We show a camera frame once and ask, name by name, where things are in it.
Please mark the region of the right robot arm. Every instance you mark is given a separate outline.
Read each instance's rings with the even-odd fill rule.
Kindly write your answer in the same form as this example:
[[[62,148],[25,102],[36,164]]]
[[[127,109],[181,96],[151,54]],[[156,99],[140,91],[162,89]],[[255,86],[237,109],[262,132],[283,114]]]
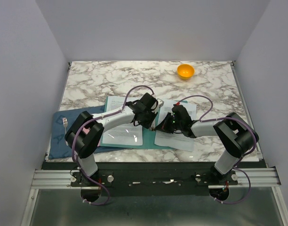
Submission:
[[[256,148],[258,134],[237,113],[204,121],[191,119],[183,105],[174,105],[170,113],[155,128],[168,134],[180,131],[185,137],[217,136],[225,151],[210,169],[210,180],[221,184],[242,158]]]

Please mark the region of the teal folder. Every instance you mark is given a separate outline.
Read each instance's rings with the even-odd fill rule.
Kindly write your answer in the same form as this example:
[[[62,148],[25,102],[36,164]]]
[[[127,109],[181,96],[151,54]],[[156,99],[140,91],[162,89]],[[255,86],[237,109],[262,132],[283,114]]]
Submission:
[[[156,117],[155,123],[157,125],[158,123],[158,118],[159,114]],[[134,148],[134,149],[173,149],[170,147],[165,147],[165,146],[158,146],[154,144],[155,141],[155,136],[156,136],[156,131],[150,131],[149,129],[145,129],[142,127],[142,132],[143,132],[143,145],[142,146],[134,146],[134,147],[120,147],[120,148]]]

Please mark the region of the printed paper sheet bottom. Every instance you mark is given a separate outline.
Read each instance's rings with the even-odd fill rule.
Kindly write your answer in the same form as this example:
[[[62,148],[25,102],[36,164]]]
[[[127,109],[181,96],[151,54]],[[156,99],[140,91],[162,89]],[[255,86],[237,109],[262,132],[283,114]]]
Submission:
[[[166,117],[167,113],[171,113],[173,104],[177,101],[163,99],[163,107],[160,108],[158,123],[159,125]],[[183,105],[190,117],[194,120],[196,118],[196,104],[181,103]],[[170,147],[178,150],[183,150],[187,152],[194,151],[194,140],[192,138],[185,137],[183,134],[167,134],[161,131],[156,131],[155,145]]]

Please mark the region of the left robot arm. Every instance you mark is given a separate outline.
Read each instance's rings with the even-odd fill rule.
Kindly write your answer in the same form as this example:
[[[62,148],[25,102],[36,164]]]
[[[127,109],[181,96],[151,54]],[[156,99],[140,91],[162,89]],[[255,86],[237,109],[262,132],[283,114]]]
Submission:
[[[158,110],[163,101],[154,94],[145,93],[140,99],[128,101],[126,97],[120,107],[100,114],[90,114],[83,111],[79,114],[64,136],[72,149],[72,159],[80,167],[81,180],[88,186],[93,186],[98,179],[98,166],[94,152],[103,133],[132,123],[152,130]]]

